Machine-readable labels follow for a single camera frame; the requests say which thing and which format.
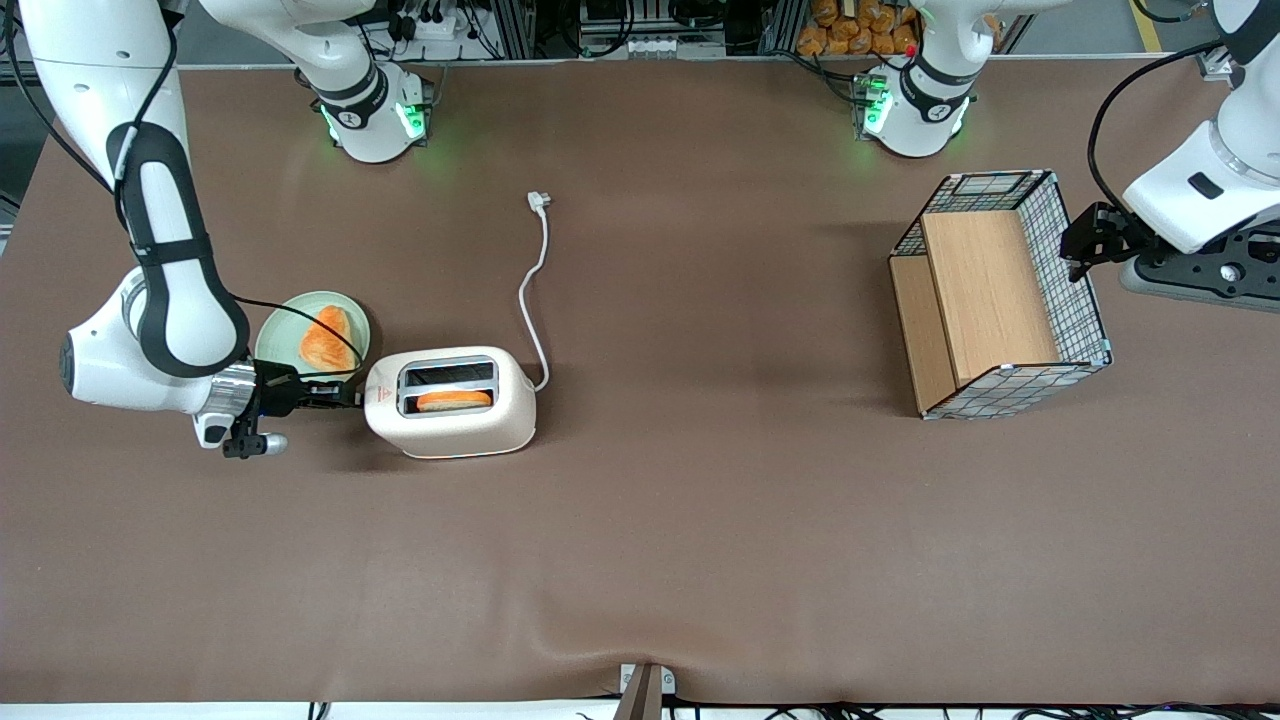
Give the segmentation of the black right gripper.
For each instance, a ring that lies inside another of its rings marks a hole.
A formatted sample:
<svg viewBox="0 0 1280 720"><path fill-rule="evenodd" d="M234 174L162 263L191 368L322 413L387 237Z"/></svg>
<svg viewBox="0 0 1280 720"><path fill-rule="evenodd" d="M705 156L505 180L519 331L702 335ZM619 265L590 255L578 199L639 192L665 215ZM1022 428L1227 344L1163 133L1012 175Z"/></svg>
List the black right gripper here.
<svg viewBox="0 0 1280 720"><path fill-rule="evenodd" d="M296 409L361 409L358 387L346 380L302 380L298 370L283 363L253 363L253 418L288 416Z"/></svg>

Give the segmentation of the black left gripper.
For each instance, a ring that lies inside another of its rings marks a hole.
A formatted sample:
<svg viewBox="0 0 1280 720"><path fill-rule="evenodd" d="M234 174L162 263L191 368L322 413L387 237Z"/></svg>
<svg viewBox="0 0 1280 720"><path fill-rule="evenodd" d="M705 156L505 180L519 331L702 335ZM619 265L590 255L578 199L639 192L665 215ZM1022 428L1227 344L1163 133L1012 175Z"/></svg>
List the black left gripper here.
<svg viewBox="0 0 1280 720"><path fill-rule="evenodd" d="M1121 263L1151 249L1149 227L1110 202L1094 202L1088 209L1088 227L1069 227L1060 238L1070 283L1084 279L1094 264Z"/></svg>

